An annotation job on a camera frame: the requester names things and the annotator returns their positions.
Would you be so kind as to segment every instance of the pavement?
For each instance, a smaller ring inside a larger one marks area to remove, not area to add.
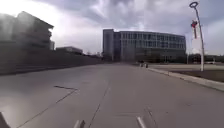
[[[166,70],[166,71],[192,71],[192,70],[200,70],[200,64],[151,64],[149,65],[151,68]],[[224,70],[224,65],[213,65],[213,64],[205,64],[205,70]]]
[[[125,64],[0,77],[11,128],[138,128],[150,108],[158,128],[223,128],[224,93]]]

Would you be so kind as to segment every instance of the street light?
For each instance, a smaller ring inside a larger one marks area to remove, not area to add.
[[[192,2],[189,6],[190,8],[193,8],[196,11],[196,16],[198,20],[199,25],[199,31],[200,31],[200,37],[201,37],[201,71],[204,71],[204,42],[203,42],[203,36],[202,36],[202,30],[201,30],[201,22],[197,10],[198,2]]]

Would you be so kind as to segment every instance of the cloudy sky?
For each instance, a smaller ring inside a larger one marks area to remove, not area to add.
[[[197,48],[190,24],[192,0],[0,0],[0,12],[27,11],[55,26],[56,46],[72,45],[85,52],[102,50],[102,29],[144,30],[182,34],[187,51]],[[205,50],[224,54],[223,0],[200,0]]]

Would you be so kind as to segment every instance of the building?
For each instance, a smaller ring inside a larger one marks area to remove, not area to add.
[[[13,24],[15,17],[7,14],[0,14],[0,41],[12,41]]]
[[[55,42],[51,41],[50,42],[50,50],[54,50],[54,47],[55,47]]]
[[[113,61],[168,62],[185,54],[185,36],[157,32],[103,30],[103,56]]]
[[[53,26],[27,12],[21,12],[16,17],[12,38],[24,46],[50,49],[49,29],[53,29]]]
[[[61,51],[61,52],[70,52],[70,53],[75,53],[75,54],[79,54],[82,55],[83,54],[83,50],[79,49],[79,48],[75,48],[72,46],[67,46],[67,47],[57,47],[56,51]]]

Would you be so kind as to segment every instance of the curb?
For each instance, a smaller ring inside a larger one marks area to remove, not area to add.
[[[171,77],[176,77],[176,78],[179,78],[179,79],[182,79],[185,81],[197,83],[197,84],[203,85],[205,87],[216,89],[219,91],[224,91],[224,83],[222,83],[222,82],[198,78],[198,77],[194,77],[194,76],[183,75],[183,74],[179,74],[179,73],[173,73],[170,71],[158,70],[158,69],[154,69],[154,68],[148,68],[148,69],[150,71],[153,71],[156,73],[168,75]]]

